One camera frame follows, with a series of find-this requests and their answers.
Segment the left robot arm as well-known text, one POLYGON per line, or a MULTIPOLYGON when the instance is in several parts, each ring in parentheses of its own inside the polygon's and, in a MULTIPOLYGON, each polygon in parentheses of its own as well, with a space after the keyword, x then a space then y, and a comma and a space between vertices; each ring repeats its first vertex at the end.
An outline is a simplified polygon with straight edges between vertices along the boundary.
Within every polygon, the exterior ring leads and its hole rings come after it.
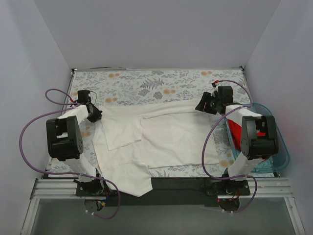
POLYGON ((64 162, 73 172, 78 173, 77 183, 88 183, 87 190, 98 196, 103 192, 104 184, 94 179, 99 173, 83 154, 84 143, 79 128, 79 124, 86 119, 95 123, 102 117, 102 112, 92 103, 90 93, 89 90, 79 90, 77 108, 46 121, 47 146, 51 158, 64 162))

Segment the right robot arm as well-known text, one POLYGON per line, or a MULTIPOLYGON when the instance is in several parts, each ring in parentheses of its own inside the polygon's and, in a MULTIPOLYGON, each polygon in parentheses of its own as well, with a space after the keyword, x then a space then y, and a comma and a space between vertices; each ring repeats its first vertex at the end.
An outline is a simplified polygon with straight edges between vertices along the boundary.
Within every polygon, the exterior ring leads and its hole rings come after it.
POLYGON ((221 182, 222 191, 234 194, 239 189, 238 181, 245 180, 259 163, 278 153, 279 143, 274 116, 262 115, 249 110, 249 106, 233 101, 231 86, 218 86, 212 84, 214 90, 204 92, 196 106, 197 111, 220 114, 222 117, 214 124, 208 133, 201 153, 201 164, 205 169, 205 149, 211 134, 216 126, 226 119, 240 127, 240 154, 234 163, 228 167, 222 177, 207 175, 221 182))

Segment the white t-shirt red print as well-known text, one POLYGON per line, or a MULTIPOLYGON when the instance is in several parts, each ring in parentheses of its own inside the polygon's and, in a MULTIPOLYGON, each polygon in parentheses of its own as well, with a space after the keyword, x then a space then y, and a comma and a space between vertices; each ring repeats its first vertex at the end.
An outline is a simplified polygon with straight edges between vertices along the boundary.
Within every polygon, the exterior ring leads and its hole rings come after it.
POLYGON ((151 168, 218 164, 210 114, 197 100, 100 106, 93 146, 110 189, 140 197, 152 190, 151 168))

